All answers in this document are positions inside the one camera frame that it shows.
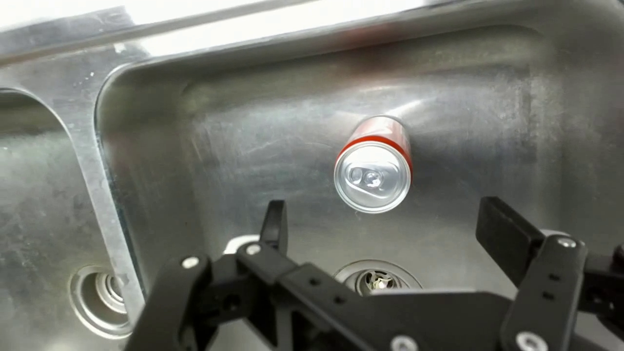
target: soda can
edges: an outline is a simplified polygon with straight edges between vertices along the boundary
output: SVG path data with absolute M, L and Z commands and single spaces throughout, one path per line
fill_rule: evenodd
M 361 212 L 383 213 L 397 207 L 411 182 L 409 136 L 392 117 L 364 120 L 336 159 L 338 195 Z

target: drain strainer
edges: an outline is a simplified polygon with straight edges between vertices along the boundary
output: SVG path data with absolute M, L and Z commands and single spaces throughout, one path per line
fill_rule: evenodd
M 109 270 L 93 265 L 81 268 L 69 281 L 69 299 L 78 319 L 93 333 L 108 339 L 130 335 L 124 300 Z
M 362 296 L 374 290 L 421 289 L 418 280 L 403 268 L 380 260 L 362 260 L 338 270 L 334 278 Z

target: can lid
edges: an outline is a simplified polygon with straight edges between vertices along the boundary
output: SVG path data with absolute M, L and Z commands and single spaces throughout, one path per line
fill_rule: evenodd
M 338 157 L 334 183 L 340 197 L 354 209 L 382 213 L 405 199 L 411 171 L 395 148 L 383 142 L 364 141 Z

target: sink basin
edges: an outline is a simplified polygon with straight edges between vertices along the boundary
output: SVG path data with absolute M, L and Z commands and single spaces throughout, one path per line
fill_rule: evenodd
M 96 133 L 145 291 L 169 258 L 216 259 L 256 234 L 272 199 L 288 204 L 289 257 L 329 274 L 380 260 L 427 289 L 512 297 L 474 237 L 485 195 L 610 253 L 624 227 L 621 110 L 599 88 L 613 84 L 609 66 L 554 37 L 496 25 L 342 51 L 295 38 L 117 71 Z M 408 131 L 414 176 L 397 208 L 371 215 L 340 199 L 332 175 L 378 114 Z M 233 333 L 220 345 L 251 349 L 237 344 L 251 334 Z
M 2 348 L 117 349 L 70 305 L 75 271 L 110 266 L 71 141 L 45 106 L 1 89 L 0 164 Z

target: stainless steel sink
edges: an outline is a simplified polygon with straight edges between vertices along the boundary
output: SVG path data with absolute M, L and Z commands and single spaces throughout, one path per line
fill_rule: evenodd
M 117 350 L 72 312 L 71 275 L 110 264 L 67 133 L 32 97 L 0 91 L 0 164 L 2 348 Z

